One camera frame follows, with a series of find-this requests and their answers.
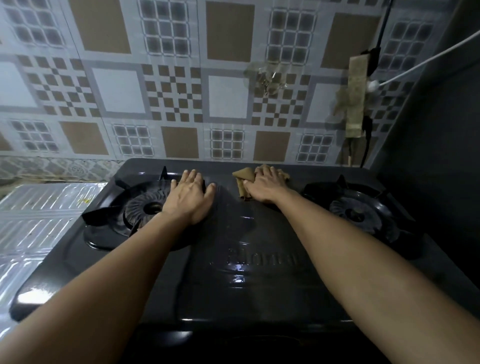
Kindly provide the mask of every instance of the burner cap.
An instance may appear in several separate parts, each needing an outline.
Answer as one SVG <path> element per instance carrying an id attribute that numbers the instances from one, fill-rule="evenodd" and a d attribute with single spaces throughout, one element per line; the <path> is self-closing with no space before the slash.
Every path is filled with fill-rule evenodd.
<path id="1" fill-rule="evenodd" d="M 131 199 L 125 206 L 123 219 L 131 229 L 139 220 L 139 228 L 145 226 L 155 214 L 162 211 L 167 194 L 163 190 L 151 190 Z"/>
<path id="2" fill-rule="evenodd" d="M 382 220 L 375 210 L 354 198 L 341 197 L 332 201 L 329 210 L 369 234 L 375 234 L 382 228 Z"/>

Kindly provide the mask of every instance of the white square tile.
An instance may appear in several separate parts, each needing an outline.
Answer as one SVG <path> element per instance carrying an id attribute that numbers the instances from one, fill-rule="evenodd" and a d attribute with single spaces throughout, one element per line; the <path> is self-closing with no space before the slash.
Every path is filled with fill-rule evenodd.
<path id="1" fill-rule="evenodd" d="M 0 62 L 0 106 L 37 107 L 22 75 L 12 62 Z"/>
<path id="2" fill-rule="evenodd" d="M 310 111 L 307 122 L 341 122 L 341 115 L 333 116 L 336 105 L 336 92 L 340 85 L 335 84 L 317 84 L 313 93 Z"/>
<path id="3" fill-rule="evenodd" d="M 249 80 L 239 77 L 208 76 L 210 117 L 247 117 Z"/>
<path id="4" fill-rule="evenodd" d="M 145 113 L 137 72 L 93 68 L 106 111 Z"/>

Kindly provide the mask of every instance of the right hand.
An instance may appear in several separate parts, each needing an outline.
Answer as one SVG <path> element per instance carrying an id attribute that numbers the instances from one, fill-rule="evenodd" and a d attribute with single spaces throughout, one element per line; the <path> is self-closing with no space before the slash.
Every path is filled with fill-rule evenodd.
<path id="1" fill-rule="evenodd" d="M 260 202 L 276 204 L 278 198 L 289 188 L 275 167 L 255 168 L 255 182 L 243 181 L 245 189 Z"/>

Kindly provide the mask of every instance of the backsplash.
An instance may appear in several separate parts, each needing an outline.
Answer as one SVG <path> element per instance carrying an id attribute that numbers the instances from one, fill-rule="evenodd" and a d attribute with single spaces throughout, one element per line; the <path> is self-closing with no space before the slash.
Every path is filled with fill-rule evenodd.
<path id="1" fill-rule="evenodd" d="M 396 0 L 372 78 L 433 55 L 454 5 Z M 0 0 L 0 178 L 103 181 L 135 157 L 344 165 L 336 92 L 384 10 L 384 0 Z M 266 96 L 256 70 L 268 64 L 271 86 L 286 87 Z M 366 167 L 420 74 L 370 97 Z"/>

